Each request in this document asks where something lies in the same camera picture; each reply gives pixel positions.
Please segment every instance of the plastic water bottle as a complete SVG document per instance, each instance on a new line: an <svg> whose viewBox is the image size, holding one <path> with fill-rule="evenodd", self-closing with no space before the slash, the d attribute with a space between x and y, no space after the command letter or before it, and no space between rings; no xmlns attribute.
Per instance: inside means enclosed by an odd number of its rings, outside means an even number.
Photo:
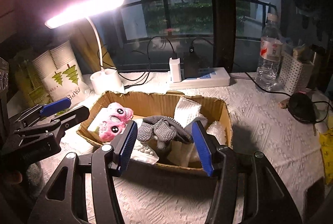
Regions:
<svg viewBox="0 0 333 224"><path fill-rule="evenodd" d="M257 84L270 91L275 84L281 59L282 43L278 19L275 14L267 15L267 24L262 31Z"/></svg>

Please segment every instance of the desk lamp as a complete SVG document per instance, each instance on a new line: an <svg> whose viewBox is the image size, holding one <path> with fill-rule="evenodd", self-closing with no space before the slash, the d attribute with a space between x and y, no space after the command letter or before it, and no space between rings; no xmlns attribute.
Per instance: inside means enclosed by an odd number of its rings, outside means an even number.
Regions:
<svg viewBox="0 0 333 224"><path fill-rule="evenodd" d="M97 29L89 16L116 9L123 3L124 0L88 0L69 6L62 13L45 22L45 25L51 29L82 18L86 18L91 24L97 39L101 64L101 70L92 74L90 77L96 94L102 94L104 91L108 90L124 92L124 86L120 80L117 70L103 68L101 42L99 40Z"/></svg>

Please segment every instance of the dotted grip glove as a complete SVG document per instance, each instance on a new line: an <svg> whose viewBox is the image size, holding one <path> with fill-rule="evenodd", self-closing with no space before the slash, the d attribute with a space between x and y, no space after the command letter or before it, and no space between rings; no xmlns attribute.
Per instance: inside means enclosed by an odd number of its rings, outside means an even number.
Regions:
<svg viewBox="0 0 333 224"><path fill-rule="evenodd" d="M207 120L203 117L197 117L194 120L197 119ZM176 120L167 116L149 116L143 118L142 125L138 129L137 140L146 142L151 138L157 139L157 147L160 150L166 149L172 140L180 141L184 144L193 143L192 135Z"/></svg>

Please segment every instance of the pegboard organizer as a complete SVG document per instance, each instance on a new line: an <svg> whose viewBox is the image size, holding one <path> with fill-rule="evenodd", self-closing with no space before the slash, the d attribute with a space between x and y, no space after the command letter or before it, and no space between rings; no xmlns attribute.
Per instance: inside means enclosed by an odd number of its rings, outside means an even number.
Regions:
<svg viewBox="0 0 333 224"><path fill-rule="evenodd" d="M293 94L305 89L309 83L313 66L312 63L302 63L291 55L284 53L279 76L279 82L284 90Z"/></svg>

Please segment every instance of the black clamp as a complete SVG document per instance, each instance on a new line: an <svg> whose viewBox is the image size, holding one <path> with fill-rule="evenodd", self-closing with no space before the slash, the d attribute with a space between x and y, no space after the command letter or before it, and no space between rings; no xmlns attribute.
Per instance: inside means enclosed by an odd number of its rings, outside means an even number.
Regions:
<svg viewBox="0 0 333 224"><path fill-rule="evenodd" d="M244 174L244 209L239 224L302 224L297 207L281 178L262 152L235 153L208 135L200 121L193 124L192 135L198 147L204 141L201 163L209 176L217 176L205 224L232 224L237 198L238 175Z"/></svg>
<svg viewBox="0 0 333 224"><path fill-rule="evenodd" d="M137 124L129 121L124 133L94 153L68 153L38 197L28 224L88 223L86 173L92 175L96 222L124 224L112 177L127 169L137 134Z"/></svg>
<svg viewBox="0 0 333 224"><path fill-rule="evenodd" d="M59 153L59 143L65 131L89 117L89 109L81 106L54 118L50 123L32 126L46 115L50 116L51 113L62 110L64 106L69 107L70 101L69 106L67 100L60 105L51 105L33 107L23 112L14 122L14 133L8 136L1 150L2 169L24 173L29 165Z"/></svg>

